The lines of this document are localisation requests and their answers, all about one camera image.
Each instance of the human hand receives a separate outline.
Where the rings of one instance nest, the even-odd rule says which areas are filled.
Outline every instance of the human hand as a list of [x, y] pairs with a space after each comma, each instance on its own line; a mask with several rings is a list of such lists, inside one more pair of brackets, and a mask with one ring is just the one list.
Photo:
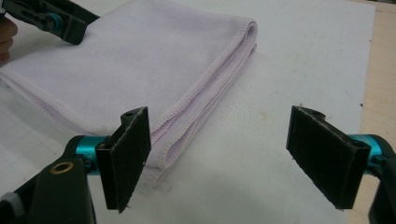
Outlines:
[[9, 59], [9, 48], [14, 42], [12, 36], [18, 32], [17, 25], [6, 17], [0, 19], [0, 62]]

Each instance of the fabric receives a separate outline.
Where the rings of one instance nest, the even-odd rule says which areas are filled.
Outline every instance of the fabric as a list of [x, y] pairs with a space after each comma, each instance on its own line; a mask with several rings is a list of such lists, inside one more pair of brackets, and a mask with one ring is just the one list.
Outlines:
[[120, 115], [148, 106], [152, 150], [141, 180], [172, 167], [255, 49], [252, 19], [138, 0], [92, 23], [83, 42], [32, 53], [0, 78], [63, 125], [112, 134]]

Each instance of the table surface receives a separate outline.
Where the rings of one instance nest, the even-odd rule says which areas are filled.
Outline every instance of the table surface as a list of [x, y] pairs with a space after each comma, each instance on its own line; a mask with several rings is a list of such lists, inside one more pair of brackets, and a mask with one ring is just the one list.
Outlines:
[[[384, 137], [396, 148], [396, 6], [367, 2], [376, 6], [369, 70], [361, 119], [361, 133]], [[375, 196], [378, 180], [366, 175], [360, 187], [349, 224], [369, 223], [367, 214]]]

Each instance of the pink towel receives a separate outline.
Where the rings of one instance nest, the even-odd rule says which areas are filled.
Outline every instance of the pink towel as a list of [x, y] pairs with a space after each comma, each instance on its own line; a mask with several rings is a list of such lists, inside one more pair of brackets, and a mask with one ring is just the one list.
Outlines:
[[32, 53], [0, 78], [65, 126], [111, 134], [148, 106], [152, 151], [141, 176], [155, 186], [255, 49], [256, 23], [163, 0], [137, 0], [91, 24], [83, 42]]

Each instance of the cloth fold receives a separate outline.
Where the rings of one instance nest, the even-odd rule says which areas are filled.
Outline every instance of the cloth fold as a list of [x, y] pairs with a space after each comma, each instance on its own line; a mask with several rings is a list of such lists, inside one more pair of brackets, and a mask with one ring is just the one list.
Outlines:
[[163, 0], [137, 0], [59, 43], [0, 68], [0, 78], [63, 125], [112, 134], [148, 106], [152, 150], [141, 180], [169, 171], [255, 49], [254, 20]]

